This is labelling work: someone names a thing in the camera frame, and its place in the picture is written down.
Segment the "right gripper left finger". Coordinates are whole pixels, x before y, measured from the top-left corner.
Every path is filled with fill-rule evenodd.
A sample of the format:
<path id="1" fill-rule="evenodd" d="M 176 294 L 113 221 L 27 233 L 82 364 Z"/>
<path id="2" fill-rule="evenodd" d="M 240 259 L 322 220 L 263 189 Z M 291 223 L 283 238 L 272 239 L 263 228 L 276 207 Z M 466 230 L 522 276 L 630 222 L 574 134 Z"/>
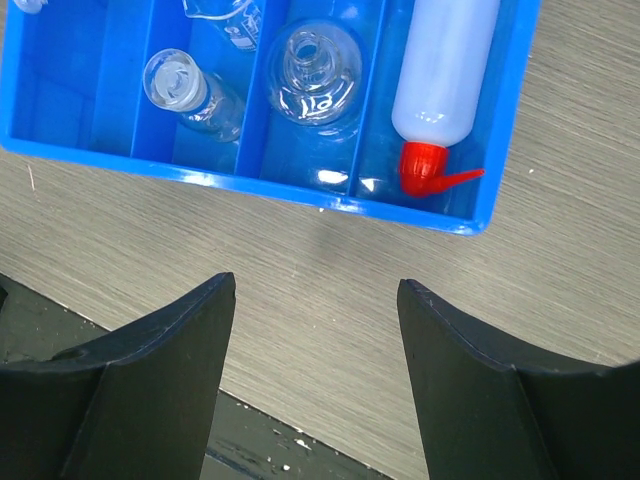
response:
<path id="1" fill-rule="evenodd" d="M 231 273 L 47 360 L 1 367 L 5 479 L 196 479 L 236 305 Z"/>

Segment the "small clear glass beaker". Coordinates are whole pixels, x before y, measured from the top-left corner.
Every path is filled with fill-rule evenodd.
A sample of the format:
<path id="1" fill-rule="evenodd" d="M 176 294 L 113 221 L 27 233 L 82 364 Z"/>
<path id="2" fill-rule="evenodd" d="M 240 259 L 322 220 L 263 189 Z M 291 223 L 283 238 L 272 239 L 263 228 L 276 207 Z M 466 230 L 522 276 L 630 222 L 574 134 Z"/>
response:
<path id="1" fill-rule="evenodd" d="M 142 82 L 151 103 L 178 115 L 187 128 L 219 143 L 240 138 L 244 101 L 218 75 L 203 72 L 188 53 L 172 48 L 155 53 Z"/>

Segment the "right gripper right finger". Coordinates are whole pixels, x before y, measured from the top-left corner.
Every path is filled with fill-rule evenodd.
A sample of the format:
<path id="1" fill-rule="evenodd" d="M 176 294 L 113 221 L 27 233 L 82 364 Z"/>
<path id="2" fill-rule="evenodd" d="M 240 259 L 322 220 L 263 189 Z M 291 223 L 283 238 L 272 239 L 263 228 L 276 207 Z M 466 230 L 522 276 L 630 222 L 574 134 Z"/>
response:
<path id="1" fill-rule="evenodd" d="M 397 311 L 433 479 L 635 479 L 639 366 L 525 342 L 417 281 Z"/>

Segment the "red cap wash bottle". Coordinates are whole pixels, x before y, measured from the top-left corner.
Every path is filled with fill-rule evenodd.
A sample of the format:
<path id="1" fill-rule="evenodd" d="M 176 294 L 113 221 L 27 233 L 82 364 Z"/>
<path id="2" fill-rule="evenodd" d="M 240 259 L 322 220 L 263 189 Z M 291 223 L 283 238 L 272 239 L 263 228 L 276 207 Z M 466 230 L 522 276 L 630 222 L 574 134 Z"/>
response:
<path id="1" fill-rule="evenodd" d="M 423 0 L 414 3 L 392 125 L 404 145 L 398 167 L 413 197 L 442 193 L 484 175 L 448 175 L 449 149 L 472 130 L 500 3 Z"/>

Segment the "clear glass flask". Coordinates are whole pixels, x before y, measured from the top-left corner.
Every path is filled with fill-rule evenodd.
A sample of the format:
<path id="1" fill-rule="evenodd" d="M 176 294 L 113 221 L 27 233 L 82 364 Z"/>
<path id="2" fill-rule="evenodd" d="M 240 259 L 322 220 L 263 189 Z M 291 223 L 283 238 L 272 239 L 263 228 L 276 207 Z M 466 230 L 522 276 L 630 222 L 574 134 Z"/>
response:
<path id="1" fill-rule="evenodd" d="M 330 18 L 303 18 L 277 34 L 266 57 L 266 96 L 285 119 L 305 127 L 356 113 L 365 56 L 356 33 Z"/>

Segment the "blue divided plastic bin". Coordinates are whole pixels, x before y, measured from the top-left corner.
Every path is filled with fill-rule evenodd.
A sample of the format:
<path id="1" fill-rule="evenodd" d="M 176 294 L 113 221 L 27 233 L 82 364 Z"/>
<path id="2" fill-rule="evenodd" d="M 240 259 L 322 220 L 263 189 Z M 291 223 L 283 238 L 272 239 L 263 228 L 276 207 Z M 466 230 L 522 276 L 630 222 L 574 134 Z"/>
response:
<path id="1" fill-rule="evenodd" d="M 391 112 L 413 5 L 409 1 L 261 1 L 259 46 L 239 50 L 179 1 L 50 1 L 36 13 L 6 10 L 1 143 L 7 150 L 144 176 L 308 204 L 458 235 L 491 221 L 541 5 L 499 5 L 470 134 L 447 170 L 483 177 L 423 199 L 406 195 L 402 139 Z M 270 44 L 298 20 L 349 27 L 364 53 L 363 100 L 336 127 L 307 128 L 266 96 Z M 245 102 L 241 137 L 219 143 L 154 106 L 143 70 L 177 48 L 220 75 Z"/>

